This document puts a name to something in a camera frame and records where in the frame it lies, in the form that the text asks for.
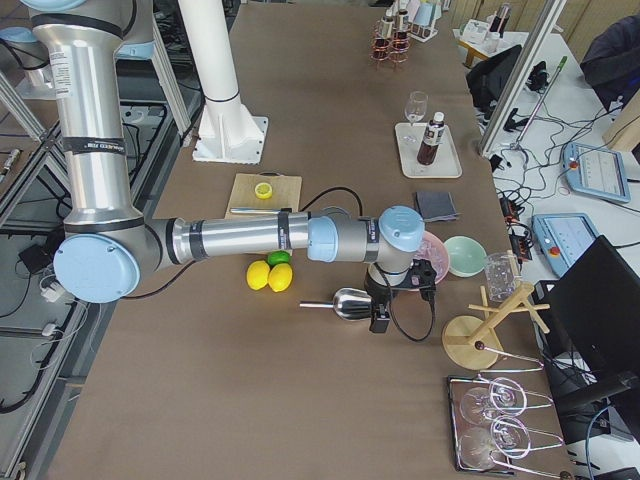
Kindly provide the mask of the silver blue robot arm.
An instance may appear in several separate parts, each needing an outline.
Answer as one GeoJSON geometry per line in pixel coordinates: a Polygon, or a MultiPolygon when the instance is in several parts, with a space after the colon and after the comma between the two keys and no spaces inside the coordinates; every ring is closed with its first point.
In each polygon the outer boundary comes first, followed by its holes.
{"type": "Polygon", "coordinates": [[[415,258],[425,231],[413,209],[394,206],[377,218],[290,212],[187,222],[148,220],[134,207],[120,114],[115,60],[154,52],[148,1],[31,1],[36,38],[48,49],[69,171],[72,209],[54,256],[61,285],[79,299],[108,303],[170,265],[213,256],[305,249],[323,262],[363,262],[370,328],[394,322],[402,290],[435,298],[431,265],[415,258]]]}

